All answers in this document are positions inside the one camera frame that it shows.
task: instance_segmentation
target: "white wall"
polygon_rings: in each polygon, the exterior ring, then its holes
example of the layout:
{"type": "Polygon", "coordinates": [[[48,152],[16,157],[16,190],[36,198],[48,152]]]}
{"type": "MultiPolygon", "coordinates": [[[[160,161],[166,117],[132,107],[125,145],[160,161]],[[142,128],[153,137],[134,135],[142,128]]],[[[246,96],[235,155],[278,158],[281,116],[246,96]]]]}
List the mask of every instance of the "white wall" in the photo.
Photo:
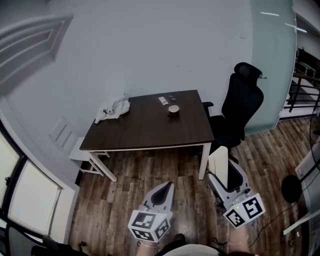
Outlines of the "white wall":
{"type": "Polygon", "coordinates": [[[320,32],[320,7],[314,0],[293,0],[295,12],[320,32]]]}
{"type": "Polygon", "coordinates": [[[84,136],[108,94],[197,89],[213,115],[239,62],[252,62],[249,0],[53,0],[74,19],[53,64],[5,98],[32,141],[75,180],[79,167],[48,134],[65,116],[84,136]]]}
{"type": "Polygon", "coordinates": [[[297,33],[297,47],[304,50],[320,60],[320,38],[313,36],[309,33],[297,33]]]}

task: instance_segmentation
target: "chair headrest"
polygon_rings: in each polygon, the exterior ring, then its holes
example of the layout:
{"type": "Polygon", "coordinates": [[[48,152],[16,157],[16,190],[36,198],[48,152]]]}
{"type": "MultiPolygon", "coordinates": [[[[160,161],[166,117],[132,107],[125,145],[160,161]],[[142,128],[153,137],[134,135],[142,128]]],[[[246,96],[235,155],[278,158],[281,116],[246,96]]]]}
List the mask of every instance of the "chair headrest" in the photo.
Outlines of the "chair headrest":
{"type": "Polygon", "coordinates": [[[249,84],[254,83],[254,86],[257,85],[258,77],[262,75],[262,72],[259,69],[246,62],[238,63],[234,67],[234,72],[249,81],[249,84]]]}

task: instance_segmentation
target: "window frame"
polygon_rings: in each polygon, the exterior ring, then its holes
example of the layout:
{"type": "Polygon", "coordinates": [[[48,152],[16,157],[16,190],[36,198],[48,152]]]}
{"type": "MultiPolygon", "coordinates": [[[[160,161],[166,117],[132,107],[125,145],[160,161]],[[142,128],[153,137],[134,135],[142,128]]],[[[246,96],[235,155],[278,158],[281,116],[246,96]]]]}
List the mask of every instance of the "window frame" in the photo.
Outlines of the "window frame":
{"type": "MultiPolygon", "coordinates": [[[[52,179],[50,179],[46,174],[44,174],[38,167],[37,165],[35,165],[25,154],[24,152],[17,146],[17,144],[15,143],[15,141],[12,139],[12,137],[9,135],[8,131],[6,130],[5,126],[3,125],[3,123],[0,120],[0,132],[2,133],[3,137],[6,139],[6,141],[10,144],[10,146],[16,151],[16,153],[19,155],[19,159],[12,171],[11,177],[10,179],[6,182],[6,190],[4,193],[4,197],[3,197],[3,202],[2,205],[0,205],[0,218],[5,221],[7,223],[7,225],[10,225],[11,227],[20,230],[23,233],[27,233],[29,235],[32,235],[36,238],[40,238],[42,239],[45,236],[50,237],[50,230],[49,230],[49,234],[48,235],[43,235],[40,234],[38,232],[35,232],[29,228],[26,228],[16,222],[14,222],[13,220],[11,220],[10,218],[8,218],[8,214],[9,214],[9,208],[10,208],[10,203],[12,201],[14,192],[15,192],[15,188],[17,186],[18,180],[20,178],[20,175],[25,167],[25,164],[27,162],[30,162],[31,164],[33,164],[38,170],[39,172],[41,172],[42,175],[44,175],[45,177],[47,177],[51,182],[53,182],[54,184],[56,184],[60,190],[62,189],[56,182],[54,182],[52,179]]],[[[59,197],[55,203],[54,209],[53,209],[53,213],[51,216],[51,225],[52,225],[52,221],[53,221],[53,217],[55,214],[55,210],[57,207],[57,202],[59,200],[59,197]]]]}

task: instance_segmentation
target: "person's leg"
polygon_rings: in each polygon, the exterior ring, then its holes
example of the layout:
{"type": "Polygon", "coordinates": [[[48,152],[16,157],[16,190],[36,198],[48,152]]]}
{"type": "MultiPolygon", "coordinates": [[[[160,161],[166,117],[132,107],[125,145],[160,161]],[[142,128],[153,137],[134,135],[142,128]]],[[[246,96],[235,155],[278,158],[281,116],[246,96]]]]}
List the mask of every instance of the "person's leg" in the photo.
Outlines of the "person's leg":
{"type": "Polygon", "coordinates": [[[176,234],[173,238],[173,241],[167,244],[161,251],[159,251],[155,256],[163,256],[166,253],[177,249],[181,246],[185,246],[187,244],[186,237],[183,234],[176,234]]]}

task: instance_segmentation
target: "small bowl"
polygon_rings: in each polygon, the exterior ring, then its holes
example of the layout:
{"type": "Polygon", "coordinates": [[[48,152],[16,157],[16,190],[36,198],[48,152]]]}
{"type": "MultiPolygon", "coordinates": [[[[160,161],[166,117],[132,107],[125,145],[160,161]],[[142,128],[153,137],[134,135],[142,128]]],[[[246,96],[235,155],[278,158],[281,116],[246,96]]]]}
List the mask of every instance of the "small bowl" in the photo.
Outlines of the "small bowl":
{"type": "Polygon", "coordinates": [[[169,117],[173,117],[173,116],[178,116],[179,115],[179,107],[177,105],[172,105],[169,107],[169,113],[168,113],[168,116],[169,117]]]}

